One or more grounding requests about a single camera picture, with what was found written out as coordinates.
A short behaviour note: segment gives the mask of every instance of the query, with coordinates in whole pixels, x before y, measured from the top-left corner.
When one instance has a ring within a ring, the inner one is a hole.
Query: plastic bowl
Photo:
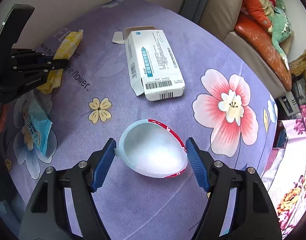
[[[153,178],[177,176],[188,164],[182,140],[153,119],[139,120],[127,127],[115,154],[132,170]]]

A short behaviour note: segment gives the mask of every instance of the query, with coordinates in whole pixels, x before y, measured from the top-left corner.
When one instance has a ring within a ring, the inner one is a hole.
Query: blue package
[[[33,91],[27,94],[27,100],[23,106],[23,117],[34,144],[42,155],[45,156],[47,139],[49,137],[52,122],[48,119],[44,110],[39,105]]]

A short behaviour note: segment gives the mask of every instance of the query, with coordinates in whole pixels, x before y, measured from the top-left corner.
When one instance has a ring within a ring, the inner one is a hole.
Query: screw
[[[249,167],[249,168],[247,169],[247,171],[248,171],[250,174],[254,174],[256,170],[255,170],[253,167]]]
[[[53,167],[47,167],[45,171],[46,171],[47,174],[50,174],[54,171],[54,168]]]
[[[86,165],[87,165],[87,162],[86,162],[86,161],[81,161],[81,162],[78,163],[78,166],[79,166],[80,168],[84,168],[84,167],[86,167]]]
[[[215,162],[214,162],[214,165],[215,165],[215,167],[220,168],[220,167],[223,166],[223,163],[222,163],[221,161],[215,161]]]

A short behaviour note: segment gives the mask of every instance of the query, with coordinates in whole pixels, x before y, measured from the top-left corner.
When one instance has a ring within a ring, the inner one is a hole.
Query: green plush dinosaur
[[[282,61],[289,70],[288,60],[285,52],[280,47],[280,43],[287,39],[291,33],[291,23],[285,14],[285,3],[283,0],[276,0],[275,14],[272,17],[272,43],[277,52],[280,54]]]

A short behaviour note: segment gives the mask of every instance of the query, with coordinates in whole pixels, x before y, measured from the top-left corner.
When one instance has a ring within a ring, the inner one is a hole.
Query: stuffed toy
[[[289,70],[288,60],[285,52],[280,47],[280,43],[286,40],[291,33],[291,24],[286,17],[286,6],[283,0],[276,0],[275,14],[272,17],[272,43],[277,52],[280,54],[282,61]]]
[[[269,0],[243,0],[249,15],[269,33],[272,32],[272,22],[275,12],[272,3]]]

